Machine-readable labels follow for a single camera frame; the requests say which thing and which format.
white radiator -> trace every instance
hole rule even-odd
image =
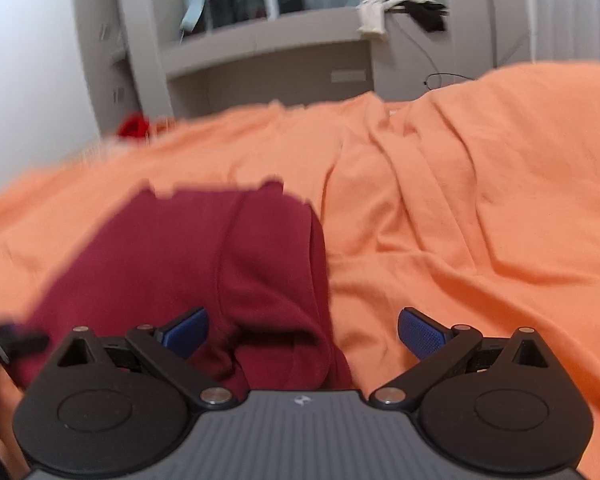
[[[600,0],[536,0],[536,59],[600,60]]]

black cable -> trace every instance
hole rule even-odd
[[[423,81],[423,85],[427,87],[428,90],[435,90],[437,88],[442,88],[442,76],[443,75],[453,75],[456,77],[461,77],[463,79],[468,79],[470,81],[473,81],[474,79],[471,77],[467,77],[465,75],[461,75],[461,74],[453,74],[451,72],[440,72],[440,69],[438,68],[438,66],[436,65],[436,62],[433,61],[433,58],[429,55],[429,53],[424,49],[423,46],[421,46],[421,44],[419,44],[416,40],[414,40],[410,34],[404,30],[404,28],[402,28],[402,26],[400,25],[400,22],[398,22],[398,20],[395,20],[395,24],[397,25],[398,29],[400,30],[400,32],[404,35],[405,38],[407,38],[407,40],[411,41],[411,43],[413,43],[417,49],[419,51],[421,51],[421,53],[424,54],[424,56],[429,60],[429,62],[431,63],[431,66],[433,67],[433,70],[435,70],[435,72],[432,72],[431,74],[429,74],[427,76],[427,78]],[[440,76],[440,83],[436,88],[431,88],[429,86],[429,79],[431,79],[433,76]]]
[[[432,78],[433,76],[435,76],[435,75],[439,75],[439,76],[440,76],[440,86],[439,86],[439,87],[436,87],[436,88],[431,88],[431,87],[429,86],[429,79],[431,79],[431,78]],[[427,76],[427,78],[424,80],[424,86],[426,86],[426,87],[427,87],[427,89],[429,89],[429,90],[437,90],[438,88],[440,88],[440,87],[442,86],[442,76],[443,76],[443,75],[452,75],[452,76],[454,76],[454,77],[461,77],[462,79],[466,79],[467,81],[475,81],[475,79],[474,79],[474,78],[472,78],[472,77],[467,77],[467,76],[465,76],[465,75],[462,75],[462,74],[454,74],[454,73],[452,73],[452,72],[435,72],[435,73],[433,73],[433,74],[429,74],[429,75]]]
[[[440,73],[440,69],[439,69],[439,68],[438,68],[438,66],[436,65],[436,62],[435,62],[435,61],[433,61],[433,58],[432,58],[432,57],[429,55],[429,53],[428,53],[428,52],[427,52],[427,51],[424,49],[424,47],[422,47],[422,46],[421,46],[421,45],[420,45],[420,44],[419,44],[419,43],[418,43],[416,40],[414,40],[414,39],[413,39],[413,38],[412,38],[412,37],[409,35],[409,33],[408,33],[406,30],[404,30],[404,29],[402,28],[402,26],[400,25],[400,22],[399,22],[398,20],[394,20],[394,22],[395,22],[395,24],[397,25],[398,29],[400,29],[400,32],[404,34],[404,37],[405,37],[405,38],[407,38],[407,40],[411,41],[411,43],[413,43],[413,44],[414,44],[414,45],[417,47],[417,49],[418,49],[419,51],[421,51],[421,53],[423,53],[423,54],[424,54],[424,56],[425,56],[425,57],[426,57],[426,58],[429,60],[429,62],[431,63],[431,66],[433,67],[433,71],[434,71],[434,73],[433,73],[433,74],[431,74],[431,75],[436,75],[436,74],[439,74],[439,73]],[[424,84],[425,84],[427,87],[429,87],[429,85],[427,84],[427,81],[429,80],[429,77],[427,77],[427,79],[425,80],[425,83],[424,83]],[[442,77],[440,77],[440,86],[442,86]]]

orange blanket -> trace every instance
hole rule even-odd
[[[0,316],[24,315],[150,181],[256,186],[277,175],[324,226],[337,344],[369,392],[414,363],[400,309],[488,336],[535,326],[582,389],[600,479],[600,66],[518,66],[385,104],[230,110],[0,197]]]

blue grip pad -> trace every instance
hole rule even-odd
[[[421,361],[443,347],[445,333],[432,327],[406,308],[398,316],[400,341]]]
[[[162,346],[183,359],[188,359],[203,342],[209,332],[209,318],[201,308],[164,333]]]

logo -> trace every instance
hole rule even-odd
[[[294,399],[294,402],[298,405],[298,406],[304,406],[305,404],[308,404],[309,402],[312,402],[312,398],[311,397],[307,397],[306,395],[300,395],[297,396]]]

